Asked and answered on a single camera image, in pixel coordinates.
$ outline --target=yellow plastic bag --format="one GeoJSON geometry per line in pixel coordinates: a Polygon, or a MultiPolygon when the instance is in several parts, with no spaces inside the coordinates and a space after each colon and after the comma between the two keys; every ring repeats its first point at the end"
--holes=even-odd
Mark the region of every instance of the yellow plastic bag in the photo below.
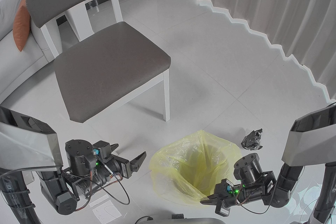
{"type": "Polygon", "coordinates": [[[233,165],[239,147],[203,130],[161,148],[150,160],[154,191],[162,198],[198,206],[227,178],[235,182],[233,165]]]}

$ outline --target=robotic arm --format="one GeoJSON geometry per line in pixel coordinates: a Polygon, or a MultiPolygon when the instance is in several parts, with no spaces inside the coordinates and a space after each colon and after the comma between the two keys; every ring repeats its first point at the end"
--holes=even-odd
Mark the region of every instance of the robotic arm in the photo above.
{"type": "Polygon", "coordinates": [[[278,179],[273,171],[263,172],[256,153],[234,164],[234,176],[241,184],[223,179],[205,205],[215,205],[215,213],[227,217],[230,207],[262,200],[264,205],[280,208],[288,204],[304,166],[325,163],[320,196],[306,224],[326,224],[336,201],[336,105],[297,119],[288,135],[278,179]]]}
{"type": "Polygon", "coordinates": [[[22,171],[12,170],[36,167],[25,170],[37,172],[44,197],[59,214],[69,215],[78,210],[80,195],[89,200],[101,187],[110,184],[113,176],[130,178],[146,158],[146,152],[132,161],[113,155],[118,144],[70,140],[65,144],[69,167],[63,170],[55,131],[42,121],[1,106],[0,141],[0,190],[20,224],[40,221],[22,171]]]}

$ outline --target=crumpled black plastic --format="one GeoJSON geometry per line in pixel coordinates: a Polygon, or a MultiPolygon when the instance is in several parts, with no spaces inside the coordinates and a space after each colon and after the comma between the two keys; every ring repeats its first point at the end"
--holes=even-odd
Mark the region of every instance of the crumpled black plastic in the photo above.
{"type": "Polygon", "coordinates": [[[241,143],[243,148],[250,150],[250,151],[256,151],[258,149],[261,149],[263,147],[260,145],[260,139],[261,139],[262,132],[263,132],[263,129],[259,129],[256,131],[251,131],[248,136],[245,136],[241,143]]]}

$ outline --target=gray cushioned seat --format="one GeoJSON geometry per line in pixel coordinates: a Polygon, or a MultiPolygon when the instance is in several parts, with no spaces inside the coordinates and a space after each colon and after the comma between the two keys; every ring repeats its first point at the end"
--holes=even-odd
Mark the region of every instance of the gray cushioned seat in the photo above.
{"type": "Polygon", "coordinates": [[[70,120],[83,123],[170,63],[163,50],[122,21],[63,52],[54,66],[70,120]]]}

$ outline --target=sofa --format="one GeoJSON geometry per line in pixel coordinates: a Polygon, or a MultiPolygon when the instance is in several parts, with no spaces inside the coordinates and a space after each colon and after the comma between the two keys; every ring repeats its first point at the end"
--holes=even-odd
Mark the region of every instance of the sofa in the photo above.
{"type": "MultiPolygon", "coordinates": [[[[56,19],[50,20],[46,25],[57,50],[62,52],[56,19]]],[[[12,31],[0,40],[0,103],[26,79],[54,59],[41,29],[32,20],[30,27],[27,43],[21,52],[15,45],[12,31]]]]}

